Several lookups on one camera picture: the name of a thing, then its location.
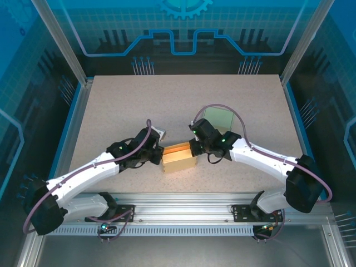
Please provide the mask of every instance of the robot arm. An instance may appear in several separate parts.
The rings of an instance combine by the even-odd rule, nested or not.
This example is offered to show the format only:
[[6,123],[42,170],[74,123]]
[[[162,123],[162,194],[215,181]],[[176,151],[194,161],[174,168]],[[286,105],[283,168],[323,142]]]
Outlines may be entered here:
[[[269,214],[286,207],[309,213],[323,190],[323,186],[310,175],[285,163],[293,162],[315,172],[313,159],[306,155],[296,159],[251,144],[252,147],[264,152],[263,155],[252,149],[240,135],[230,131],[222,135],[203,118],[190,125],[190,129],[196,136],[195,139],[190,140],[193,156],[207,153],[221,159],[242,162],[270,174],[285,184],[280,189],[262,191],[256,195],[250,205],[256,219],[262,212]],[[266,155],[280,157],[283,161]]]
[[73,199],[90,186],[105,178],[117,175],[129,168],[141,167],[146,162],[158,165],[164,148],[159,142],[164,138],[165,131],[152,127],[149,133],[144,128],[131,139],[115,142],[99,157],[80,168],[48,180],[34,180],[28,185],[23,207],[29,214],[33,207],[55,187],[55,191],[45,198],[31,217],[31,223],[39,235],[45,235],[59,227],[64,221],[94,216],[101,220],[109,220],[117,215],[117,204],[106,192],[93,197]]

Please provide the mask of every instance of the speckled work surface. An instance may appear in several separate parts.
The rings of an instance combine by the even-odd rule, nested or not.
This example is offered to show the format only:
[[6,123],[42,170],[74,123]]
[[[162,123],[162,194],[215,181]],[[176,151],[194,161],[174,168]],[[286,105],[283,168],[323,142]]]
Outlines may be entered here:
[[[96,76],[76,143],[71,170],[91,161],[113,142],[146,127],[164,128],[163,146],[193,138],[188,125],[204,105],[223,103],[242,116],[249,140],[290,156],[301,149],[278,75]],[[242,135],[237,118],[233,131]],[[199,156],[197,166],[164,174],[147,163],[108,178],[89,192],[256,192],[281,186],[248,165]]]

